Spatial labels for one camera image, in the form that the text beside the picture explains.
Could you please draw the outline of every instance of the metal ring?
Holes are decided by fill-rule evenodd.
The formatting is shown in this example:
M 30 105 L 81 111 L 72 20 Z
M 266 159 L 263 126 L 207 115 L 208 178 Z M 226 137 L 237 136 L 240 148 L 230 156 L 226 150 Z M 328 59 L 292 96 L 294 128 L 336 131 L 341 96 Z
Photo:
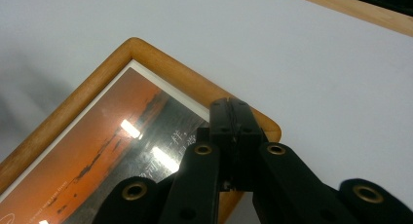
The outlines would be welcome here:
M 283 154 L 285 154 L 285 149 L 282 148 L 279 145 L 274 145 L 274 144 L 269 145 L 267 147 L 267 150 L 268 150 L 268 152 L 270 152 L 271 154 L 274 154 L 274 155 L 283 155 Z
M 365 185 L 354 186 L 353 192 L 365 202 L 379 204 L 379 203 L 382 203 L 384 200 L 383 196 L 379 192 Z
M 199 155 L 206 155 L 210 154 L 212 152 L 212 148 L 209 147 L 208 145 L 198 145 L 195 147 L 195 153 Z
M 134 201 L 143 197 L 147 191 L 148 187 L 146 187 L 146 184 L 143 182 L 135 182 L 124 188 L 122 197 L 127 201 Z

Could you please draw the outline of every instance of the white tabletop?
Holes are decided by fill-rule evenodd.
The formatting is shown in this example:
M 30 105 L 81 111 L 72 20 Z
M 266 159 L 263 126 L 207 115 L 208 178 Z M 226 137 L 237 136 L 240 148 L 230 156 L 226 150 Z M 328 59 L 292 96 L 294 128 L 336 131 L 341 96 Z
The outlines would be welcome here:
M 411 37 L 303 0 L 0 0 L 0 21 L 0 160 L 134 36 L 279 123 L 326 184 L 413 208 Z

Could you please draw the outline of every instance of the wooden frame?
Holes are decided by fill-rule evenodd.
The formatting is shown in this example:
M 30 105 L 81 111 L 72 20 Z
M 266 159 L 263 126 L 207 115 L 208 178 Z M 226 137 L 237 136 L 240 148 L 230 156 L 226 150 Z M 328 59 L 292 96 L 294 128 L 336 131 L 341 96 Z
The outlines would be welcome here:
M 413 36 L 413 18 L 357 0 L 307 0 L 390 30 Z
M 201 105 L 232 96 L 182 63 L 137 38 L 123 43 L 79 86 L 5 161 L 0 164 L 0 194 L 63 132 L 83 109 L 132 60 L 136 60 Z M 253 110 L 259 125 L 271 141 L 281 138 L 280 127 Z M 219 222 L 224 222 L 243 193 L 221 194 Z

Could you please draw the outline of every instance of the orange picture area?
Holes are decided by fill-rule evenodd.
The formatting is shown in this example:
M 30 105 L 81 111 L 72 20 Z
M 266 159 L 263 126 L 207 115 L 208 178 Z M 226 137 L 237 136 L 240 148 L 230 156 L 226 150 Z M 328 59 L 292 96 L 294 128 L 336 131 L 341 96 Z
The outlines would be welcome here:
M 0 224 L 63 222 L 118 164 L 167 99 L 128 69 L 0 204 Z M 148 118 L 138 122 L 144 112 Z

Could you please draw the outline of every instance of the framed picture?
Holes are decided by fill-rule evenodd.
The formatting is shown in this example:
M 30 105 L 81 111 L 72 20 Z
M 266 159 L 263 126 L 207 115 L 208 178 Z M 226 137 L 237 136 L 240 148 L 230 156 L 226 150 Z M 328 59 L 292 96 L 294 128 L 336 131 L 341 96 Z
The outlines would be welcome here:
M 230 97 L 146 42 L 131 38 L 0 165 L 0 224 L 91 223 L 120 181 L 158 182 L 179 168 L 208 106 Z M 271 141 L 281 130 L 253 110 Z M 220 194 L 219 222 L 243 193 Z

